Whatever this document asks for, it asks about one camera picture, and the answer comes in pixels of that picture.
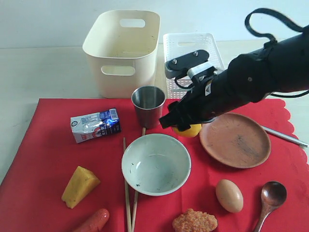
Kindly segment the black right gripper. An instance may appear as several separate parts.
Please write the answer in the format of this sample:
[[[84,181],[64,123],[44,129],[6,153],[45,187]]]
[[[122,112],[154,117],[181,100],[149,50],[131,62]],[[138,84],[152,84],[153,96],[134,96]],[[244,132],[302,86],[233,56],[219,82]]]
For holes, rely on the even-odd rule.
[[[175,127],[183,132],[192,123],[209,121],[239,107],[241,97],[231,86],[227,73],[222,72],[187,92],[180,102],[169,104],[169,112],[159,118],[159,122],[164,129]]]

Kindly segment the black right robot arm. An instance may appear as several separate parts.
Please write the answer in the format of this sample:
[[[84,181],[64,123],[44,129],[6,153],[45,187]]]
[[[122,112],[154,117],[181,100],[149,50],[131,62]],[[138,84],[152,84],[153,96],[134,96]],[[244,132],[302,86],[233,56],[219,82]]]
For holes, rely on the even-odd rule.
[[[241,54],[219,74],[208,59],[207,51],[197,50],[166,62],[167,74],[174,79],[189,76],[192,83],[181,100],[168,106],[159,120],[162,128],[184,131],[273,92],[308,90],[309,29],[303,27],[299,35]]]

